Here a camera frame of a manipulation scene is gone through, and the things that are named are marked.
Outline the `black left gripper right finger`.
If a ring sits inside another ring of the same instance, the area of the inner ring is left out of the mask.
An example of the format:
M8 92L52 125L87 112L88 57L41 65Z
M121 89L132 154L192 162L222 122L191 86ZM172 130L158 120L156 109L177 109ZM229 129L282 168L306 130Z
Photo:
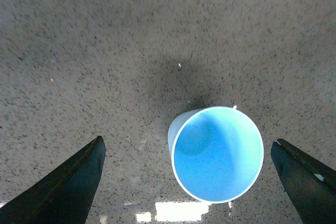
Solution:
M335 223L335 170L282 138L271 158L301 221Z

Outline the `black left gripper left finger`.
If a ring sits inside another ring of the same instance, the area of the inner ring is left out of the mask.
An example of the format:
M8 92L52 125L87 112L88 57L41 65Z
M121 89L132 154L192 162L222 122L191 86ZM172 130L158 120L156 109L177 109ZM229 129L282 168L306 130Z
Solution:
M97 136L1 207L1 223L85 223L100 183L106 146Z

